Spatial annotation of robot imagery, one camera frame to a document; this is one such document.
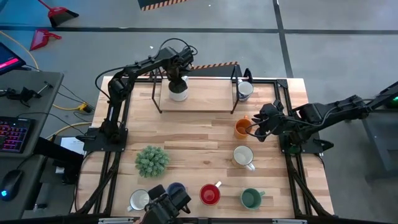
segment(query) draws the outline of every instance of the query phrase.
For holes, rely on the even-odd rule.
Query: wooden table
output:
[[[107,91],[106,85],[110,78],[104,77],[102,90]],[[308,103],[304,80],[301,78],[287,80],[292,106]],[[156,97],[159,97],[159,92],[160,88],[157,88]],[[136,189],[150,190],[158,184],[163,184],[166,188],[172,182],[181,182],[192,198],[188,204],[191,214],[182,212],[181,217],[294,217],[285,157],[280,153],[278,137],[271,135],[265,142],[259,142],[254,137],[237,140],[233,136],[234,124],[238,119],[244,115],[252,117],[258,113],[263,104],[275,100],[272,85],[254,85],[252,97],[245,103],[238,103],[234,114],[194,112],[160,114],[151,100],[151,94],[151,83],[135,84],[127,122],[129,137],[119,166],[112,216],[143,215],[143,211],[127,212],[129,198]],[[100,94],[93,126],[100,126],[106,117],[108,109],[106,100],[107,98]],[[148,145],[162,147],[170,155],[170,165],[165,175],[160,178],[140,177],[134,167],[137,153]],[[247,145],[254,151],[256,166],[254,172],[237,169],[232,165],[233,150],[239,145]],[[103,152],[95,152],[85,161],[78,187],[78,208],[98,185],[103,156]],[[323,207],[333,213],[322,163],[314,155],[304,154],[302,157],[308,188]],[[219,180],[223,183],[220,187],[221,200],[212,207],[202,204],[199,198],[201,187],[209,183],[215,184]],[[246,210],[240,204],[239,196],[248,187],[266,192],[258,210]],[[101,211],[107,195],[108,189],[104,193]],[[304,211],[300,190],[298,197],[300,208]]]

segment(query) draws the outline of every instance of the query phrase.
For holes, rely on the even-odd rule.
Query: small potted plant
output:
[[[160,147],[147,146],[137,154],[136,168],[141,177],[158,177],[169,164],[169,155]]]

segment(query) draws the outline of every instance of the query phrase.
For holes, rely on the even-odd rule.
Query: keyboard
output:
[[[22,153],[33,129],[33,121],[0,116],[0,152]]]

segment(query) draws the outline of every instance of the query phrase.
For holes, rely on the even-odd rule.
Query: concrete floor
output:
[[[199,50],[195,57],[197,65],[238,61],[256,77],[286,77],[279,34],[253,31],[278,28],[272,0],[189,0],[147,12],[139,10],[136,0],[47,2],[80,13],[79,18],[64,27],[155,28],[156,32],[55,32],[63,39],[32,52],[40,69],[63,72],[63,84],[92,104],[98,98],[93,84],[97,74],[154,54],[160,43],[170,37],[183,38]],[[279,0],[279,5],[285,29],[398,29],[395,0]],[[12,0],[0,12],[0,26],[48,27],[49,22],[45,8],[38,2]],[[179,29],[178,33],[170,33],[158,28],[202,28],[204,32]],[[235,30],[219,33],[216,28]],[[30,45],[32,31],[5,32],[24,46]],[[353,94],[369,98],[396,82],[397,37],[285,35],[293,76],[304,78],[310,101],[320,103]],[[19,46],[3,36],[0,41],[33,65]],[[181,47],[173,42],[171,46]],[[56,104],[76,106],[62,96],[57,97]],[[69,123],[80,122],[67,111],[53,109],[51,113]],[[62,127],[62,123],[50,117],[42,135],[48,136]],[[321,137],[335,143],[325,153],[335,213],[344,218],[397,223],[398,181],[369,184],[364,179],[366,174],[380,169],[381,164],[362,124],[337,124],[322,131]]]

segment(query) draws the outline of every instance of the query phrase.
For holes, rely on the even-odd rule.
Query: warning tape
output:
[[[226,62],[226,63],[216,63],[212,65],[197,65],[193,66],[191,69],[192,70],[199,70],[199,69],[204,69],[204,68],[215,68],[215,67],[221,67],[221,66],[227,66],[227,65],[237,65],[238,62]],[[149,76],[150,72],[147,72],[143,74],[142,76]]]
[[[153,9],[157,9],[159,7],[171,6],[173,4],[177,4],[177,3],[181,3],[181,2],[185,2],[185,1],[188,1],[188,0],[168,0],[165,2],[160,2],[160,3],[151,4],[151,5],[142,7],[141,10],[142,11],[153,10]]]

